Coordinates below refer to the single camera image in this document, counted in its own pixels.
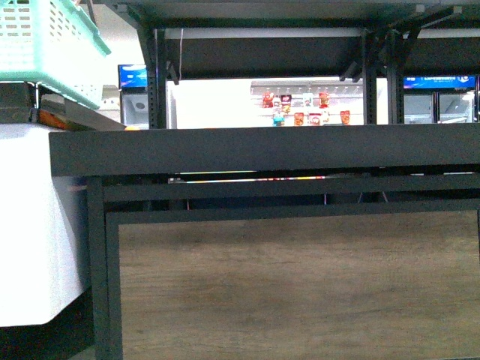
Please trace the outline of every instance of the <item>wood grain surface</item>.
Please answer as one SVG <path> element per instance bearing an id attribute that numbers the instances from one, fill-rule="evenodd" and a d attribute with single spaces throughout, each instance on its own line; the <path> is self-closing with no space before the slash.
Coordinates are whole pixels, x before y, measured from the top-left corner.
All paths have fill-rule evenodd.
<path id="1" fill-rule="evenodd" d="M 480 356 L 475 212 L 120 229 L 125 360 Z"/>

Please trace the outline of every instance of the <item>metal shelf frame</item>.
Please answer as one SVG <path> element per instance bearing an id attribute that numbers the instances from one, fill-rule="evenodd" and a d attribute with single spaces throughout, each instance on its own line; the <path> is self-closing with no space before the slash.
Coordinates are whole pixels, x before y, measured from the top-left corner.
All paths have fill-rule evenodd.
<path id="1" fill-rule="evenodd" d="M 421 38 L 419 31 L 472 27 L 480 19 L 476 1 L 448 1 L 448 5 L 441 0 L 424 0 L 420 5 L 410 0 L 286 1 L 282 14 L 272 10 L 269 0 L 243 1 L 243 7 L 235 1 L 210 0 L 203 7 L 185 0 L 99 2 L 137 28 L 148 68 L 151 130 L 50 135 L 52 176 L 87 178 L 97 360 L 123 358 L 121 224 L 477 210 L 480 238 L 480 148 L 473 145 L 480 143 L 480 127 L 403 125 L 400 85 L 404 74 L 480 73 L 477 37 L 462 37 L 458 44 L 458 38 Z M 346 26 L 356 29 L 356 34 L 333 39 L 186 38 L 184 79 L 280 74 L 363 77 L 367 125 L 164 130 L 164 84 L 179 73 L 179 39 L 168 38 L 168 29 L 296 26 Z M 434 58 L 439 44 L 448 51 Z M 305 47 L 325 53 L 322 58 L 306 54 L 305 62 L 283 67 L 288 61 L 281 54 L 299 53 Z M 249 57 L 273 49 L 267 62 Z M 228 52 L 232 56 L 218 57 Z M 385 126 L 376 125 L 378 76 L 387 77 L 390 84 Z M 305 175 L 328 178 L 190 183 Z M 177 182 L 168 183 L 169 179 Z M 354 194 L 355 201 L 342 200 L 345 193 Z"/>

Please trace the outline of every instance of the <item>mint green basket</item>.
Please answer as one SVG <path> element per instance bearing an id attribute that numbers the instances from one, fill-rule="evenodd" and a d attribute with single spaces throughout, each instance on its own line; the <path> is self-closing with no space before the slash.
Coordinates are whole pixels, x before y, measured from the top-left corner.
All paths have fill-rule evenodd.
<path id="1" fill-rule="evenodd" d="M 101 104 L 110 49 L 72 0 L 0 0 L 0 81 L 32 82 Z"/>

